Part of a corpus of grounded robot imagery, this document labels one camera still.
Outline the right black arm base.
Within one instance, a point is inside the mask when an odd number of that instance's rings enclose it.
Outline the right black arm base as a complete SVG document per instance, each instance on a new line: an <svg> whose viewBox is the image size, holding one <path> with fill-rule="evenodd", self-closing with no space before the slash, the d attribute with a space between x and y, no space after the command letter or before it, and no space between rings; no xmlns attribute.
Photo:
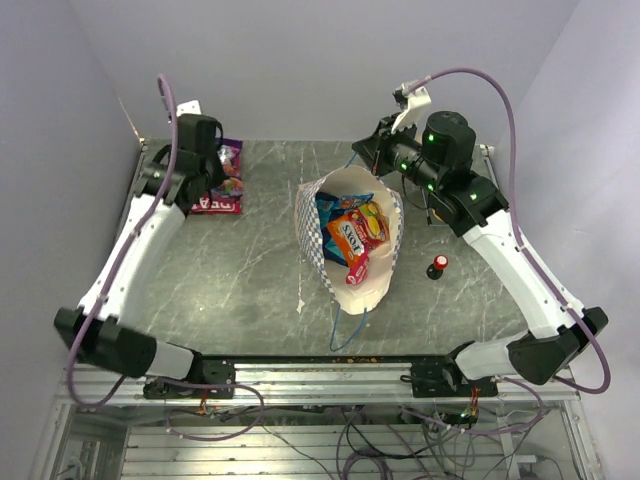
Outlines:
<svg viewBox="0 0 640 480"><path fill-rule="evenodd" d="M415 398L496 397L496 383L490 377L468 380L446 356L427 356L411 364L400 381L411 386Z"/></svg>

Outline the red REAL crisps bag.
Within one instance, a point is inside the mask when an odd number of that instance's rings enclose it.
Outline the red REAL crisps bag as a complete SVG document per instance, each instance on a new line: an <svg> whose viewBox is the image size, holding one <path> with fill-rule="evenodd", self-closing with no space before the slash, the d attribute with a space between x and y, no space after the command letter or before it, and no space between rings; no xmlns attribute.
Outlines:
<svg viewBox="0 0 640 480"><path fill-rule="evenodd" d="M242 213L242 197L236 200L212 198L209 193L206 193L199 201L191 208L191 214L213 215L213 214L241 214Z"/></svg>

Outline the red pink candy bag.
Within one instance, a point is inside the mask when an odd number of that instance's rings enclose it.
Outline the red pink candy bag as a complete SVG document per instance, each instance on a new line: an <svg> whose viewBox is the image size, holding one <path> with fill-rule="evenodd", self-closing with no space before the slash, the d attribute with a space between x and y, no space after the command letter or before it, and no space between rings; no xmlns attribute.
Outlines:
<svg viewBox="0 0 640 480"><path fill-rule="evenodd" d="M240 176L229 175L220 185L210 191L212 198L233 199L241 198L244 194L244 182Z"/></svg>

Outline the purple Fox's candy bag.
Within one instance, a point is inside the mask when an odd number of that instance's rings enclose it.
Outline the purple Fox's candy bag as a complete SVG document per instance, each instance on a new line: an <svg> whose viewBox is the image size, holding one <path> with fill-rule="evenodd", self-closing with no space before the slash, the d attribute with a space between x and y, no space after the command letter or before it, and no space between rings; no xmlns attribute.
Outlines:
<svg viewBox="0 0 640 480"><path fill-rule="evenodd" d="M218 149L218 155L224 169L229 176L240 175L240 157L243 142L240 140L225 139Z"/></svg>

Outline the blue checkered paper bag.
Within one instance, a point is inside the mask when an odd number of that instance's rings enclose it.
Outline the blue checkered paper bag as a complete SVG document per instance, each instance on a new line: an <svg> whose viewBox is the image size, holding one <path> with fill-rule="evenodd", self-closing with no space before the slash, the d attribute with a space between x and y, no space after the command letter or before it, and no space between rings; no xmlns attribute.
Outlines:
<svg viewBox="0 0 640 480"><path fill-rule="evenodd" d="M346 348L386 296L404 233L396 191L352 160L299 186L294 227L302 254L337 303L329 349Z"/></svg>

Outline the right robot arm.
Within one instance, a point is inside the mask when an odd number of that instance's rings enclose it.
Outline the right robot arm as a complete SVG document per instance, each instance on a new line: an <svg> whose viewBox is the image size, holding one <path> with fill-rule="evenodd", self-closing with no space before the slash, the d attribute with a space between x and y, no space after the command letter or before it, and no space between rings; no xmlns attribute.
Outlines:
<svg viewBox="0 0 640 480"><path fill-rule="evenodd" d="M484 259L527 324L520 334L459 347L440 373L442 387L459 396L484 377L517 374L535 385L558 379L608 325L608 316L559 285L516 231L506 197L472 169L476 133L462 115L431 114L420 141L414 127L393 131L398 118L382 118L373 134L353 143L354 153L374 173L399 173L421 188L428 209Z"/></svg>

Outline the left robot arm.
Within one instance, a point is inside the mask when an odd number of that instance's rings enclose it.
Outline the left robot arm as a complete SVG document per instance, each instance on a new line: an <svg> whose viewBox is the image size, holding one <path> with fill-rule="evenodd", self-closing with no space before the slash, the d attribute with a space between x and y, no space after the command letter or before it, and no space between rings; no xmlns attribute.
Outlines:
<svg viewBox="0 0 640 480"><path fill-rule="evenodd" d="M218 150L221 123L182 114L177 142L160 148L135 182L129 214L98 278L74 309L62 308L54 327L77 360L131 378L168 377L182 397L203 387L192 350L140 332L141 297L154 268L187 214L226 178Z"/></svg>

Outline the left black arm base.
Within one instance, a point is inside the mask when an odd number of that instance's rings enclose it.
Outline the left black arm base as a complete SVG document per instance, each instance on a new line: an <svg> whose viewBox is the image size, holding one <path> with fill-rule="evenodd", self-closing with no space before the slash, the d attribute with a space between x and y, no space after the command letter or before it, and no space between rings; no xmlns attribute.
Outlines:
<svg viewBox="0 0 640 480"><path fill-rule="evenodd" d="M147 400L231 399L235 367L226 360L204 360L198 370L182 380L156 377L143 387Z"/></svg>

